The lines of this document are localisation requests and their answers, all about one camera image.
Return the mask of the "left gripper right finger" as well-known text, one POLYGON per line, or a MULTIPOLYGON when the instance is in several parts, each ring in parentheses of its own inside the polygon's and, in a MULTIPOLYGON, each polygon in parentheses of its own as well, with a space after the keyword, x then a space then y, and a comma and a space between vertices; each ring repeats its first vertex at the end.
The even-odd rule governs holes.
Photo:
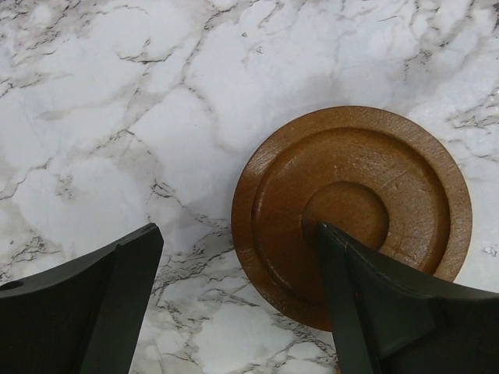
POLYGON ((314 246, 343 373, 495 373, 498 296, 422 273, 331 224, 314 246))

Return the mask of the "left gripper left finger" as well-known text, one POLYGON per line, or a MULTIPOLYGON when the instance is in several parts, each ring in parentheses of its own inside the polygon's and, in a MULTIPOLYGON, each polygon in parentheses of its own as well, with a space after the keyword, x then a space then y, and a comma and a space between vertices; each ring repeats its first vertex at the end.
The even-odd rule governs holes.
POLYGON ((147 224, 85 256, 1 286, 3 373, 127 373, 160 262, 147 224))

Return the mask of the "dark brown grooved coaster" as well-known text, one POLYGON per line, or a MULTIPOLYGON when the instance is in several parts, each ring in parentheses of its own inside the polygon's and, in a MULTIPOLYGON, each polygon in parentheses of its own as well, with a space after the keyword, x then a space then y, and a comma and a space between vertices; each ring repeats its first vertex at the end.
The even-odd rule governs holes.
POLYGON ((340 106, 270 135, 242 171, 231 215, 250 283, 283 315, 328 331, 313 250, 321 222, 452 281, 469 249, 472 205, 454 158, 423 127, 389 111, 340 106))

